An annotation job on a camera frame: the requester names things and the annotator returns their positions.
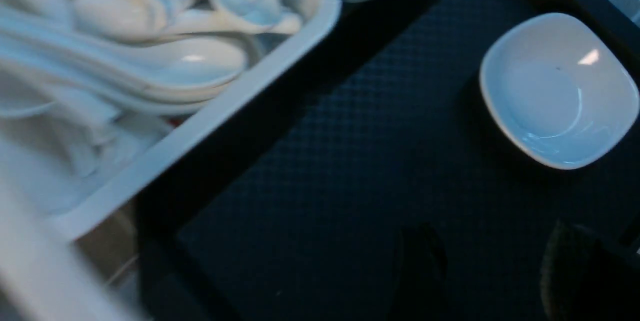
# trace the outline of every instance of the dark tray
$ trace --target dark tray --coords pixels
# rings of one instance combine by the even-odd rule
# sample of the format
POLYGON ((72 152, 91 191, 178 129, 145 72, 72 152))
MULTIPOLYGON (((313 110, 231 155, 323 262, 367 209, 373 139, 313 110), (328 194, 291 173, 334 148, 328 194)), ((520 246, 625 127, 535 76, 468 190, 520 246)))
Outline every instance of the dark tray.
POLYGON ((557 11, 638 80, 640 29, 607 0, 375 0, 350 13, 139 196, 146 306, 160 321, 172 303, 194 320, 384 319, 394 235, 430 222, 458 317, 544 320, 556 219, 631 244, 640 211, 640 127, 595 164, 556 171, 510 144, 482 102, 493 41, 557 11))

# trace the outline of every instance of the white ceramic bowl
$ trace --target white ceramic bowl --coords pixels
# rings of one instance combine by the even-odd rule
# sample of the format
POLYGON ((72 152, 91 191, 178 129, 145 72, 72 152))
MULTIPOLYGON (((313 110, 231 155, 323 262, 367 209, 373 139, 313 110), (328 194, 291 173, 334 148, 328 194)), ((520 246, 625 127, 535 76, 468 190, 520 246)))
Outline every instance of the white ceramic bowl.
POLYGON ((638 88, 585 24, 563 13, 502 36, 480 70, 482 97, 500 129, 551 168, 586 166, 611 150, 638 117, 638 88))

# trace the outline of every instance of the placemat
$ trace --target placemat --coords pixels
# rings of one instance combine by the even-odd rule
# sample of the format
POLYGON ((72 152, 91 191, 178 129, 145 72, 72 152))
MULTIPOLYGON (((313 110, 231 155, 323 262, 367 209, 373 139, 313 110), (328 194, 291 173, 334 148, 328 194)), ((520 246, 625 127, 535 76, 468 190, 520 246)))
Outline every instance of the placemat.
POLYGON ((428 221, 459 316, 546 319, 540 262, 556 219, 616 237, 640 209, 640 129, 578 171, 509 143, 477 72, 535 15, 526 0, 439 0, 345 82, 308 94, 304 116, 179 240, 248 321, 383 320, 395 232, 428 221))

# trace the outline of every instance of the white tile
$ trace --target white tile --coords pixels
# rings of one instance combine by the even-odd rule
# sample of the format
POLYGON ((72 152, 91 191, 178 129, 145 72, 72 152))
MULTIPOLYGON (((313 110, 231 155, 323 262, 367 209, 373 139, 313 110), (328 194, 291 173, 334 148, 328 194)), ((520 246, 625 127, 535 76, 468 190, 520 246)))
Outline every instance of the white tile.
POLYGON ((640 11, 640 0, 610 0, 612 4, 617 6, 624 15, 627 15, 629 18, 633 18, 633 16, 640 11))

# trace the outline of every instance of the bowl rim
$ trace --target bowl rim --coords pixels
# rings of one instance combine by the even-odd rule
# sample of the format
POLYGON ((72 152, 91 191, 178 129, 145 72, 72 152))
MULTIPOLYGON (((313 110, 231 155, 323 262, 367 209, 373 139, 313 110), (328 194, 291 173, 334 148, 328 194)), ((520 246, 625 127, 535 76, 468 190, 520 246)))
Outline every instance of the bowl rim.
POLYGON ((598 35, 589 28, 589 26, 585 25, 585 23, 583 23, 583 21, 579 20, 578 18, 568 15, 566 13, 560 13, 560 12, 544 13, 516 25, 515 27, 507 31, 505 34, 503 34, 503 36, 498 38, 491 45, 489 50, 487 50, 487 52, 484 54, 484 57, 482 59, 482 64, 480 65, 479 82, 480 82, 480 92, 482 93, 484 104, 489 110, 489 113, 491 114, 491 118, 493 118, 493 121, 496 123, 496 125, 498 125, 498 128, 500 128, 502 133, 517 148, 519 148, 522 152, 524 152, 526 155, 531 157, 531 159, 534 159, 535 161, 539 162, 540 164, 543 164, 544 166, 548 166, 549 168, 558 169, 558 170, 580 169, 599 160, 601 157, 603 157, 608 152, 610 152, 624 138, 624 136, 628 134, 629 130, 631 129, 631 127, 633 127, 634 123, 636 122, 636 119, 638 118, 638 114, 640 113, 640 93, 638 93, 638 86, 636 85, 636 82, 634 81, 633 77, 631 77, 631 75, 629 74, 627 69, 624 67, 622 62, 620 62, 620 60, 606 45, 606 43, 604 43, 604 41, 602 41, 602 39, 598 37, 598 35), (496 106, 494 105, 494 98, 492 97, 491 92, 489 92, 488 86, 487 86, 488 84, 487 65, 489 61, 491 61, 495 57, 495 54, 496 52, 498 52, 499 47, 505 44, 510 39, 512 39, 517 34, 519 34, 522 30, 525 30, 528 27, 531 27, 532 25, 538 24, 540 23, 540 21, 553 19, 553 18, 556 18, 556 19, 563 18, 565 20, 569 20, 573 22, 576 25, 576 27, 582 27, 586 29, 588 32, 590 32, 590 34, 592 34, 592 36, 597 41, 599 41, 599 43, 601 43, 601 45, 603 46, 603 50, 606 50, 615 59, 617 64, 620 66, 620 70, 622 70, 622 73, 626 76, 626 81, 631 86, 631 90, 632 90, 631 92, 633 93, 631 97, 634 100, 634 105, 633 105, 634 115, 633 117, 631 117, 630 121, 627 124, 622 125, 620 129, 622 130, 622 132, 620 132, 620 137, 613 141, 610 141, 608 144, 605 145, 605 147, 603 147, 598 152, 595 152, 592 155, 589 155, 588 157, 585 157, 575 163, 563 163, 558 161, 552 161, 542 155, 539 155, 533 152, 530 147, 528 147, 525 143, 523 143, 520 139, 518 139, 514 135, 512 130, 505 125, 505 121, 503 120, 502 115, 496 110, 496 106))

